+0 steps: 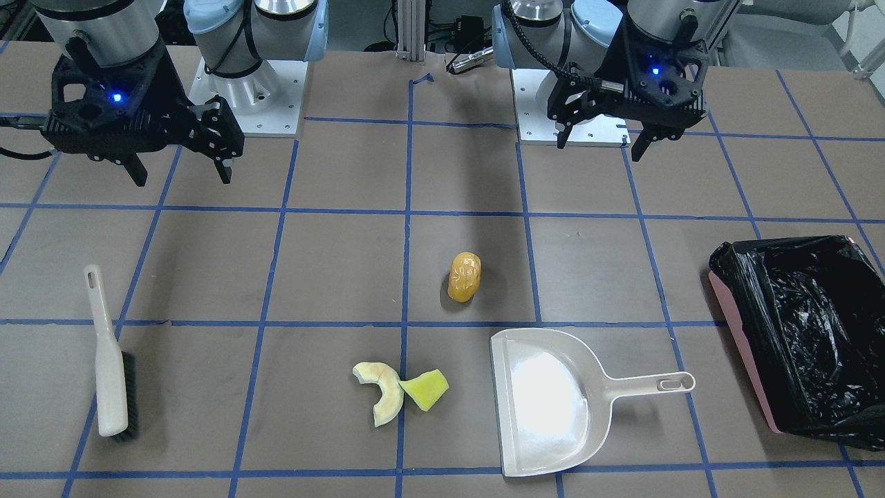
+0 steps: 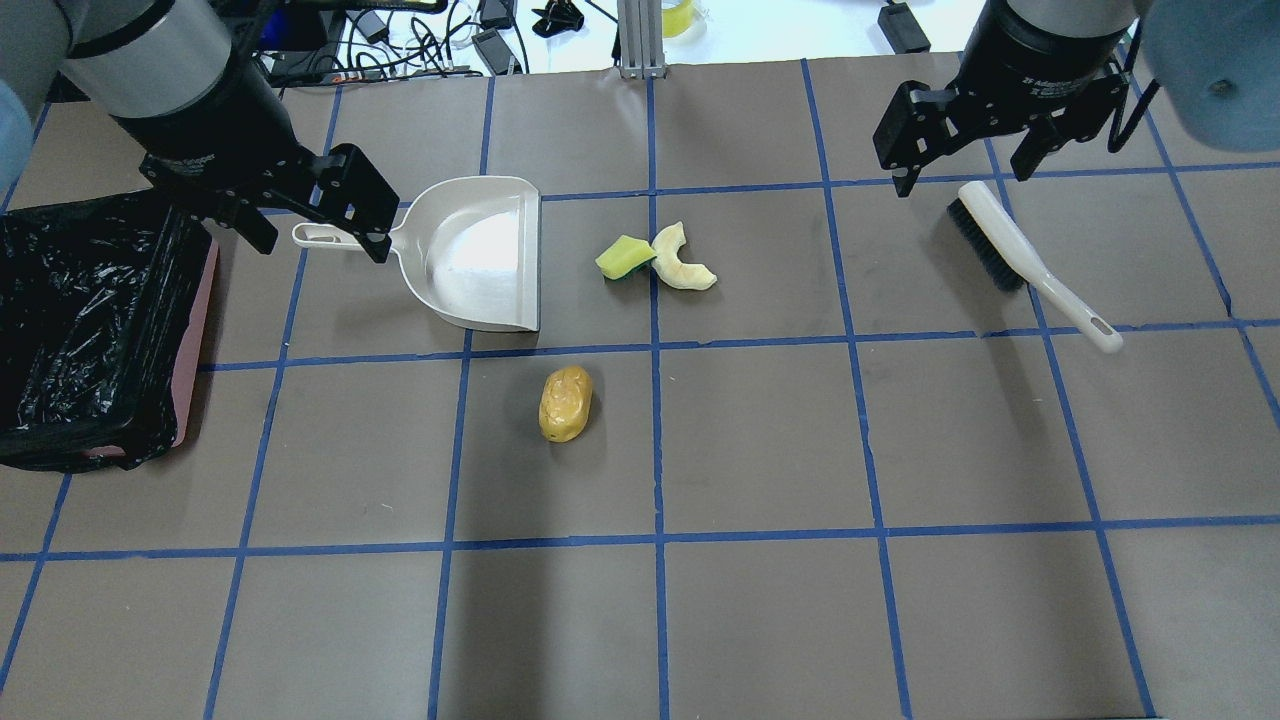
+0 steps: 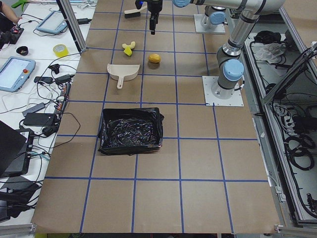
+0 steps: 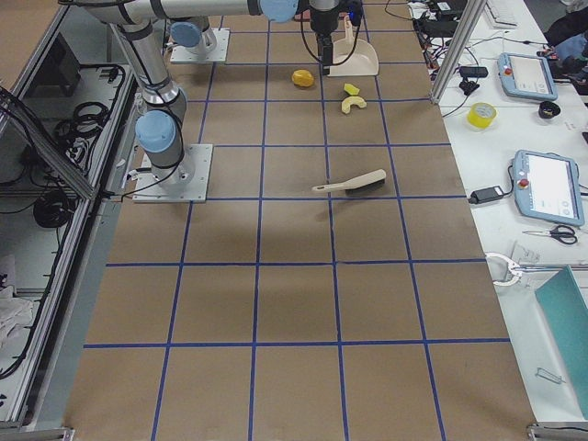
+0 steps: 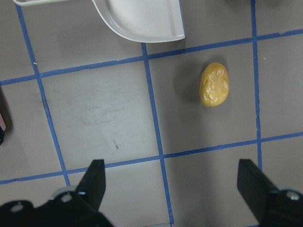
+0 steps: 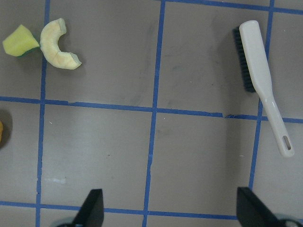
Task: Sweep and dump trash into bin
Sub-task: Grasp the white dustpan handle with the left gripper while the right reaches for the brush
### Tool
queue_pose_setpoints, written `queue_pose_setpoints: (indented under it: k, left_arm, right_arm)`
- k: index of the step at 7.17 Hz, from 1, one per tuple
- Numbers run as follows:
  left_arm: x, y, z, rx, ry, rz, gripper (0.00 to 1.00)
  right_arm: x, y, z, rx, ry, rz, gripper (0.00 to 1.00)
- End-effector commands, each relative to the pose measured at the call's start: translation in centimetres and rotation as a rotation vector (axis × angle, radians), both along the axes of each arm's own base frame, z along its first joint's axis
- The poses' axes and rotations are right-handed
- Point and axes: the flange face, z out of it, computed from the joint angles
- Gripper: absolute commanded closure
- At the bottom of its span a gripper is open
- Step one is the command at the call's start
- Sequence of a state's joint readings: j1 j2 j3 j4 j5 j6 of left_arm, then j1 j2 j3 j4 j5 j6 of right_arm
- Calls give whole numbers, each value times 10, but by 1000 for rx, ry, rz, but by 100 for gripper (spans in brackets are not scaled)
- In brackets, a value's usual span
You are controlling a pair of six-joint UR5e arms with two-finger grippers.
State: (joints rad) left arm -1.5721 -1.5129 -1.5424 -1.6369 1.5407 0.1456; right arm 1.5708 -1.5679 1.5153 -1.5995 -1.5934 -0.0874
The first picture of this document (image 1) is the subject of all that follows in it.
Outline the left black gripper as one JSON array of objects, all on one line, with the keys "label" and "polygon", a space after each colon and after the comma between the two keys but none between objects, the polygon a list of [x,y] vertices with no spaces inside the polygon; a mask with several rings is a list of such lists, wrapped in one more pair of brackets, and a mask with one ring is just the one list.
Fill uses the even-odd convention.
[{"label": "left black gripper", "polygon": [[633,18],[619,23],[601,65],[591,73],[575,61],[553,72],[547,117],[557,124],[557,149],[572,127],[597,116],[637,120],[630,149],[639,162],[654,142],[677,140],[706,116],[702,85],[709,61],[698,18],[677,18],[669,39],[652,37]]}]

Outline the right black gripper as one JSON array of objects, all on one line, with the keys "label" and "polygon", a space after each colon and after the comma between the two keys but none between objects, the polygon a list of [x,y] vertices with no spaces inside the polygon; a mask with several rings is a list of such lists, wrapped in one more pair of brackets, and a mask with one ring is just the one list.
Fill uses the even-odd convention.
[{"label": "right black gripper", "polygon": [[180,145],[213,160],[223,184],[245,136],[220,95],[194,104],[162,40],[127,63],[103,67],[83,37],[70,37],[53,69],[51,108],[42,135],[66,154],[120,161],[143,188],[148,172],[136,154]]}]

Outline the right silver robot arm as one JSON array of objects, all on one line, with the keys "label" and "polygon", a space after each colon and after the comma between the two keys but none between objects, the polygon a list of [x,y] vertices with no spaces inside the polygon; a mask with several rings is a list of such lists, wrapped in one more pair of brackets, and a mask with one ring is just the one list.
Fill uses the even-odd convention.
[{"label": "right silver robot arm", "polygon": [[148,1],[35,1],[62,51],[41,135],[63,154],[123,168],[139,187],[140,154],[180,145],[212,161],[222,183],[243,154],[241,111],[281,99],[272,61],[313,62],[328,47],[326,1],[186,1],[183,16],[211,97],[187,97]]}]

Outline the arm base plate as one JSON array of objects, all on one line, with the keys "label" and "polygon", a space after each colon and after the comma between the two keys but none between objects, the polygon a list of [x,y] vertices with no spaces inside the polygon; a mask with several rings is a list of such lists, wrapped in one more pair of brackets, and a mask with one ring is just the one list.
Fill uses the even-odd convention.
[{"label": "arm base plate", "polygon": [[205,103],[221,95],[244,136],[294,138],[303,116],[309,69],[306,61],[266,60],[250,75],[231,79],[208,75],[202,59],[189,98]]},{"label": "arm base plate", "polygon": [[[555,146],[559,130],[556,122],[547,117],[547,103],[556,76],[550,71],[533,68],[513,69],[511,76],[519,138],[529,145]],[[573,126],[566,145],[623,147],[630,142],[624,119],[597,116]]]}]

